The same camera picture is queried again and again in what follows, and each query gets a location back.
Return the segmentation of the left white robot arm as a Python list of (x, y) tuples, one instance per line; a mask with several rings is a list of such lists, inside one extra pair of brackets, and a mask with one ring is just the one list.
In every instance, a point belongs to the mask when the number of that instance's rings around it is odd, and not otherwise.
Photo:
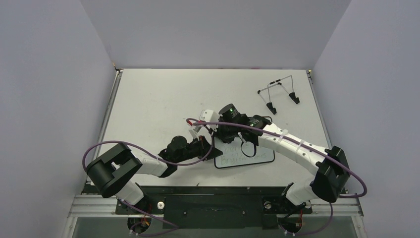
[(199, 163), (223, 154), (215, 147), (215, 141), (208, 142), (204, 136), (198, 136), (191, 142), (183, 136), (176, 136), (157, 156), (146, 152), (149, 158), (135, 156), (131, 143), (113, 141), (113, 144), (89, 164), (83, 157), (83, 170), (103, 198), (115, 196), (135, 213), (148, 212), (153, 208), (148, 196), (132, 181), (135, 174), (166, 178), (178, 167), (189, 166), (187, 161), (190, 159), (196, 158)]

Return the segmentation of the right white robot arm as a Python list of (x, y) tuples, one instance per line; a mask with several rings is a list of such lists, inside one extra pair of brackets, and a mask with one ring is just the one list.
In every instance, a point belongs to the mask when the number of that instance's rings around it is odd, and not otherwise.
[(350, 177), (346, 171), (349, 167), (346, 155), (341, 148), (313, 145), (279, 128), (266, 117), (249, 117), (239, 113), (233, 104), (228, 104), (218, 113), (211, 110), (203, 112), (201, 118), (215, 123), (211, 127), (215, 130), (216, 138), (222, 142), (231, 143), (235, 138), (240, 138), (256, 148), (270, 149), (299, 164), (314, 176), (288, 185), (279, 199), (280, 207), (286, 212), (314, 198), (336, 202)]

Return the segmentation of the small black-framed whiteboard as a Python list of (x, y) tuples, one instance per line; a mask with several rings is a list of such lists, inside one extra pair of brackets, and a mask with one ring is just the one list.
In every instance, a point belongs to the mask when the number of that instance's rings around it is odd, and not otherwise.
[(215, 148), (222, 152), (221, 156), (214, 159), (214, 166), (218, 169), (271, 163), (275, 160), (273, 150), (259, 146), (254, 148), (253, 143), (243, 142), (239, 138), (231, 143), (216, 139)]

